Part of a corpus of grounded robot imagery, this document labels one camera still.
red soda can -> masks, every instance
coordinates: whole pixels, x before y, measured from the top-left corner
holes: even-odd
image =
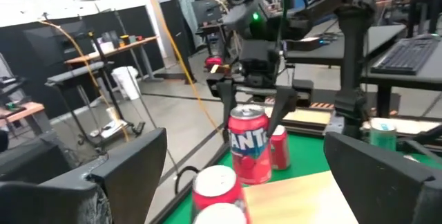
[[[290,152],[287,138],[287,131],[282,125],[278,125],[270,137],[271,167],[273,169],[283,170],[290,167]]]
[[[271,154],[264,107],[237,106],[228,121],[233,169],[241,183],[257,185],[271,178]]]
[[[193,222],[193,224],[207,223],[247,224],[249,222],[238,206],[230,203],[216,203],[202,210]]]
[[[241,183],[232,168],[215,165],[202,170],[193,181],[192,198],[195,213],[216,203],[238,206],[247,216]]]

can lid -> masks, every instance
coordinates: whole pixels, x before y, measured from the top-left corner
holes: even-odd
[[[382,118],[373,118],[371,121],[372,129],[379,131],[395,131],[396,127],[393,124],[388,123]]]
[[[221,196],[236,184],[235,172],[224,165],[215,165],[202,170],[193,181],[193,190],[201,196]]]
[[[216,203],[203,209],[193,224],[246,224],[244,212],[230,203]]]
[[[283,127],[282,125],[278,125],[275,131],[273,132],[273,136],[281,136],[282,134],[284,134],[284,132],[285,132],[285,127]]]
[[[240,120],[250,120],[258,118],[263,114],[265,114],[264,107],[255,104],[240,105],[232,109],[230,112],[230,116]]]

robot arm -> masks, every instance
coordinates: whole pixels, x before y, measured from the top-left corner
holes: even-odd
[[[311,89],[310,92],[306,90],[299,94],[296,85],[276,86],[282,59],[278,48],[280,44],[277,42],[281,39],[302,39],[314,22],[331,13],[338,16],[345,36],[344,73],[341,72],[341,83],[345,82],[345,85],[341,84],[344,96],[341,102],[336,103],[336,111],[343,113],[345,119],[351,120],[354,126],[360,123],[359,113],[356,113],[359,105],[347,105],[350,97],[350,102],[359,99],[353,100],[354,94],[348,92],[354,91],[354,87],[359,84],[362,65],[357,59],[363,57],[363,40],[375,13],[372,0],[311,0],[306,8],[289,11],[286,19],[280,13],[270,13],[262,0],[244,0],[234,6],[223,22],[228,29],[235,30],[243,38],[239,62],[244,80],[237,82],[230,77],[215,74],[207,80],[212,95],[221,98],[224,104],[224,123],[229,118],[230,110],[236,106],[235,94],[238,91],[258,98],[269,93],[275,95],[268,135],[273,133],[288,112],[295,111],[300,102],[309,103]],[[279,33],[281,21],[284,21],[284,28]],[[298,101],[301,95],[305,98],[306,92],[309,94],[308,100]]]
[[[282,20],[282,13],[270,13],[262,0],[244,0],[243,4],[232,9],[223,23],[243,39],[276,41],[279,24],[285,21],[281,39],[299,40],[308,34],[314,22],[332,13],[339,15],[339,12],[349,10],[373,15],[376,5],[373,0],[310,0],[306,8],[289,10],[287,19]]]

green table surface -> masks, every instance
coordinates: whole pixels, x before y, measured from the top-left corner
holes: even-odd
[[[323,139],[306,138],[303,136],[289,136],[290,168],[284,171],[273,171],[271,182],[285,180],[299,176],[306,176],[329,170],[323,151]],[[432,167],[442,168],[426,156],[412,155],[418,161]],[[228,153],[219,165],[232,167],[232,157]],[[191,224],[191,195],[189,194],[167,218],[165,224]]]

green led light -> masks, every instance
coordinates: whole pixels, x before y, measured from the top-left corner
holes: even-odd
[[[253,17],[253,20],[258,20],[259,18],[260,18],[260,15],[258,15],[258,13],[254,13],[253,15],[252,15],[252,17]]]

